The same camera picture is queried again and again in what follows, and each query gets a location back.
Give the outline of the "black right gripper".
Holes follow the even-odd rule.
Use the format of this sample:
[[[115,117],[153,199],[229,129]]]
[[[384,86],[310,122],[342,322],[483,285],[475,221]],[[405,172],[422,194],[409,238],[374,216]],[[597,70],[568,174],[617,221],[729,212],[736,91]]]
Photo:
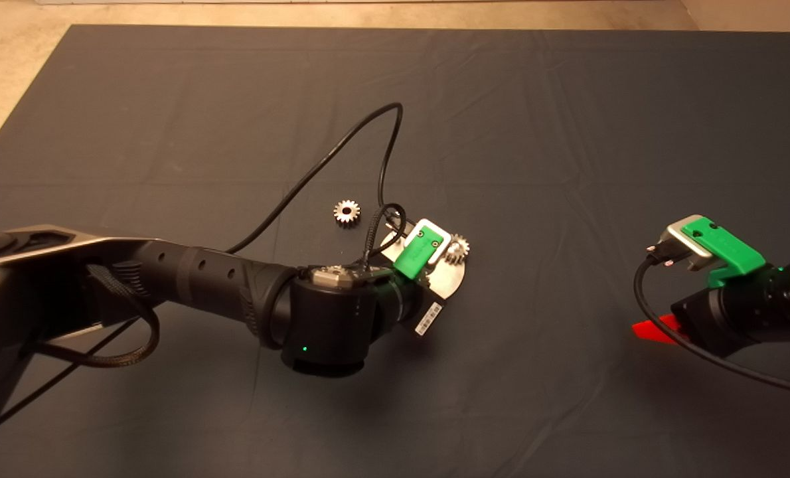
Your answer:
[[[746,276],[727,279],[671,305],[659,320],[681,338],[726,358],[758,344],[790,342],[790,264],[766,264]],[[676,345],[651,320],[632,324],[639,339]]]

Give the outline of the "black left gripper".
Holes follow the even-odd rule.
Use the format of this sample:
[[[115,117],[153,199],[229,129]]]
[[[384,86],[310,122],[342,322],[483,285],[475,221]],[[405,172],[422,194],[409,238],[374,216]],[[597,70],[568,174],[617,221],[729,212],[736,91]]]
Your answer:
[[[427,285],[392,274],[385,279],[385,333],[401,329],[423,337],[437,319],[446,300]]]

